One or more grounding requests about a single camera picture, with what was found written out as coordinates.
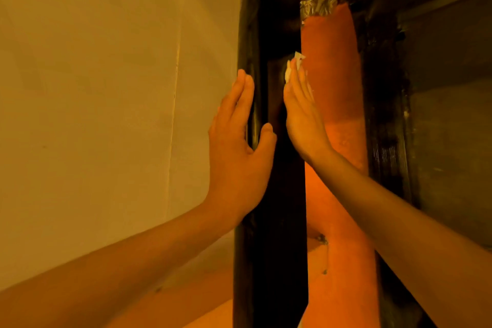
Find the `hand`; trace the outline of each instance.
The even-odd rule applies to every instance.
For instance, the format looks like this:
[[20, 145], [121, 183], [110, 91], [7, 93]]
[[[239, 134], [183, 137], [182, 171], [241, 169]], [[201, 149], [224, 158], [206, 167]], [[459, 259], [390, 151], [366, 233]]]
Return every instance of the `hand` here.
[[206, 201], [230, 214], [234, 225], [259, 204], [274, 159], [276, 135], [271, 124], [261, 129], [255, 151], [244, 138], [253, 94], [253, 78], [239, 70], [209, 129], [210, 188]]
[[298, 153], [312, 166], [317, 156], [322, 156], [332, 147], [304, 68], [301, 66], [298, 72], [295, 59], [290, 66], [290, 81], [283, 89], [287, 132]]

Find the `black pole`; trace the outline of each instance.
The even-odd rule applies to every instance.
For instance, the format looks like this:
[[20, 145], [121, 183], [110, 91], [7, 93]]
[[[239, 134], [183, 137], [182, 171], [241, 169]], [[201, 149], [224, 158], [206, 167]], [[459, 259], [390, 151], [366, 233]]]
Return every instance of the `black pole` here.
[[308, 304], [304, 161], [283, 104], [300, 26], [299, 0], [242, 0], [238, 66], [255, 81], [248, 141], [256, 147], [266, 122], [278, 140], [267, 192], [235, 232], [234, 328], [297, 328]]

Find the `person's right hand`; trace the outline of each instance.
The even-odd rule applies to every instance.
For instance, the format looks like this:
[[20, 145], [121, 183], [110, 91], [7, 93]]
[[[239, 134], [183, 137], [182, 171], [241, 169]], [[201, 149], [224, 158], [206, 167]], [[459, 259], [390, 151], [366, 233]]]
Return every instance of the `person's right hand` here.
[[301, 66], [298, 72], [295, 59], [290, 66], [290, 81], [283, 89], [287, 132], [300, 156], [312, 166], [317, 156], [322, 156], [332, 147], [304, 68]]

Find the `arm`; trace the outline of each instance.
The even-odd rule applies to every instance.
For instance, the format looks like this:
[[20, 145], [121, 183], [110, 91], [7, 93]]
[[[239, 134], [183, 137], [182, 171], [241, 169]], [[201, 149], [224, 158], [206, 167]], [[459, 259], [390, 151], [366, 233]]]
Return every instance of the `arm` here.
[[244, 140], [254, 84], [243, 70], [209, 130], [210, 188], [188, 213], [0, 293], [0, 326], [103, 326], [172, 268], [232, 230], [265, 193], [276, 136], [266, 124], [256, 151]]
[[485, 327], [492, 254], [362, 175], [333, 150], [304, 69], [284, 89], [287, 130], [304, 160], [440, 328]]

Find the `orange floor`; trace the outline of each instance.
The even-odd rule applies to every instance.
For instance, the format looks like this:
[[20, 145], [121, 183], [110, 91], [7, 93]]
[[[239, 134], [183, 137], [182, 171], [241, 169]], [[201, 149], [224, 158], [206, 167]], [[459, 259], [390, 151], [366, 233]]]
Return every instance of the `orange floor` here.
[[[310, 17], [303, 62], [333, 147], [367, 173], [360, 59], [347, 5]], [[379, 327], [374, 250], [340, 203], [306, 165], [307, 222], [328, 240], [325, 277], [310, 284], [304, 328]]]

